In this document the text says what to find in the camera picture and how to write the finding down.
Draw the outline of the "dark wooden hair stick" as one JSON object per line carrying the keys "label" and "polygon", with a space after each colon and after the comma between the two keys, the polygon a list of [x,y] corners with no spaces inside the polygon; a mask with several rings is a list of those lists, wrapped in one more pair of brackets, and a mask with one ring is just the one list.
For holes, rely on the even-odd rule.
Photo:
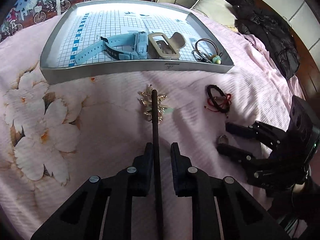
{"label": "dark wooden hair stick", "polygon": [[161,164],[159,154],[159,133],[158,133],[158,98],[157,90],[151,92],[152,100],[152,145],[153,145],[153,176],[155,189],[155,210],[157,222],[157,237],[164,239],[163,232],[163,202],[162,202],[162,184],[161,184]]}

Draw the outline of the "grey hair claw clip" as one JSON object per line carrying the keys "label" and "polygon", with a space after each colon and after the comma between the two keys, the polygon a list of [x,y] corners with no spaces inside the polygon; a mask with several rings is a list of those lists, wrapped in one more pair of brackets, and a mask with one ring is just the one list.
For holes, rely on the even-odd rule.
{"label": "grey hair claw clip", "polygon": [[148,59],[179,60],[180,50],[185,45],[185,38],[178,32],[174,32],[171,38],[164,33],[150,33],[148,35]]}

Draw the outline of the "dark wooden headboard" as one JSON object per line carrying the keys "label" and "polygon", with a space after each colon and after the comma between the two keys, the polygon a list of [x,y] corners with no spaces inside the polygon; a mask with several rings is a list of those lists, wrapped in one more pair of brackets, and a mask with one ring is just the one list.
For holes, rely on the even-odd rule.
{"label": "dark wooden headboard", "polygon": [[289,27],[290,33],[296,43],[299,55],[300,67],[296,73],[300,87],[303,91],[307,103],[316,111],[319,110],[319,69],[309,53],[307,47],[297,35],[297,33]]}

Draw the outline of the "pink floral bed sheet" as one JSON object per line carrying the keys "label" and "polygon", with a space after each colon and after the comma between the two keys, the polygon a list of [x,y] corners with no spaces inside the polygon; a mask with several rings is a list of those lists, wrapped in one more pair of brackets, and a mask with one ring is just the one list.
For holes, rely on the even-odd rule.
{"label": "pink floral bed sheet", "polygon": [[264,207],[265,191],[218,154],[225,121],[262,121],[287,129],[297,77],[286,80],[253,36],[197,14],[227,50],[234,67],[209,72],[134,72],[86,77],[50,86],[40,55],[59,22],[55,16],[1,42],[1,207],[23,239],[90,176],[128,167],[152,139],[139,92],[152,85],[172,108],[159,125],[165,239],[191,239],[190,198],[174,193],[170,145],[210,176],[233,176]]}

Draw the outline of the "black puffer jacket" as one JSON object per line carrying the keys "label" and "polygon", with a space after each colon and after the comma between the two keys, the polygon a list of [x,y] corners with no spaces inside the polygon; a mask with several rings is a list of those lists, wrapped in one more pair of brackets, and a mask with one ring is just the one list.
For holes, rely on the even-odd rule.
{"label": "black puffer jacket", "polygon": [[296,43],[289,25],[276,12],[260,8],[255,0],[225,0],[236,16],[235,26],[241,34],[258,38],[281,75],[289,80],[297,72],[300,62]]}

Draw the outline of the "white pillow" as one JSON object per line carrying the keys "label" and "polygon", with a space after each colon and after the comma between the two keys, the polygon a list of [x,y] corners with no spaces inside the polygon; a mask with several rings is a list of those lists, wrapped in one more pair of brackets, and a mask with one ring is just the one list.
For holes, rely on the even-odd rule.
{"label": "white pillow", "polygon": [[191,10],[225,27],[235,28],[236,16],[232,6],[225,0],[197,0]]}

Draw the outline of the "grey shallow tray box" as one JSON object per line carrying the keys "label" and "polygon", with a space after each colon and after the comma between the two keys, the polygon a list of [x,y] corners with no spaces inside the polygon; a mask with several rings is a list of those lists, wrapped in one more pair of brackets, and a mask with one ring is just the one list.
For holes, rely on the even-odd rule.
{"label": "grey shallow tray box", "polygon": [[144,71],[226,73],[234,63],[192,12],[139,0],[98,0],[72,6],[40,57],[50,84]]}

